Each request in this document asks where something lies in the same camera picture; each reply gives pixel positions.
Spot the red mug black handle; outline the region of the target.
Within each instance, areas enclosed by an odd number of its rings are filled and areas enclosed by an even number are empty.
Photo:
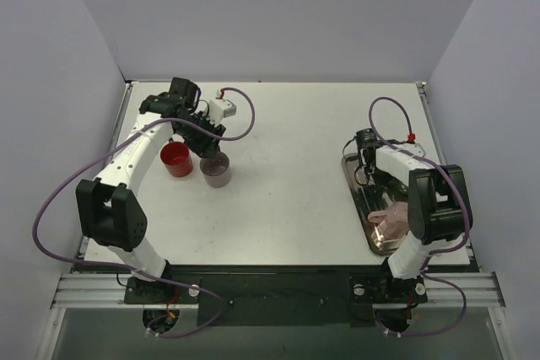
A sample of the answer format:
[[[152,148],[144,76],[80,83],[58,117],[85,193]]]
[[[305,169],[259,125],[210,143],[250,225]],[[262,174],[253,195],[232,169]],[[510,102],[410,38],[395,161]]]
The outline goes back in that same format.
[[[190,150],[182,142],[167,143],[161,149],[159,156],[168,173],[173,177],[186,177],[193,171]]]

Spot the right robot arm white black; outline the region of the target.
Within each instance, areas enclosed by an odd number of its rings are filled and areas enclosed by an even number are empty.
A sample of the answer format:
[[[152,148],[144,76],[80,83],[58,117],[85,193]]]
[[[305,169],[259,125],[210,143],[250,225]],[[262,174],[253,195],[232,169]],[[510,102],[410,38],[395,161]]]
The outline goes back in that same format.
[[[343,173],[367,244],[383,259],[360,287],[388,301],[419,297],[429,259],[473,225],[463,171],[427,161],[413,134],[383,142],[366,128],[350,142],[356,151],[342,156]]]

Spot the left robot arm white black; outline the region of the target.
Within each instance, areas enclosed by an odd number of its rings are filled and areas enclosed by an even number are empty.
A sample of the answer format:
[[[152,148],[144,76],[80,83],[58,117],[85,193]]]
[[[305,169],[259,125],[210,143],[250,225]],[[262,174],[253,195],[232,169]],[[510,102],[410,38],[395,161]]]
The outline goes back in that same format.
[[[137,193],[154,158],[174,135],[183,137],[197,156],[215,157],[225,132],[221,122],[234,115],[236,107],[218,94],[199,111],[199,95],[195,83],[173,78],[168,91],[148,96],[129,134],[133,142],[93,180],[79,181],[75,191],[83,235],[115,253],[157,303],[171,297],[174,283],[164,275],[166,260],[146,237],[148,219]]]

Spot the lilac mug black handle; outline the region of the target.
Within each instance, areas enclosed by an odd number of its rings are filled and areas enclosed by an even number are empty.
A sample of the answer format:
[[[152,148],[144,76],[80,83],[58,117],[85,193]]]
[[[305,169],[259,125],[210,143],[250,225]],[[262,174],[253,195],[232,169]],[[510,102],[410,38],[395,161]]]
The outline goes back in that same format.
[[[223,152],[217,152],[212,159],[201,159],[199,168],[207,183],[212,188],[222,188],[231,180],[229,157]]]

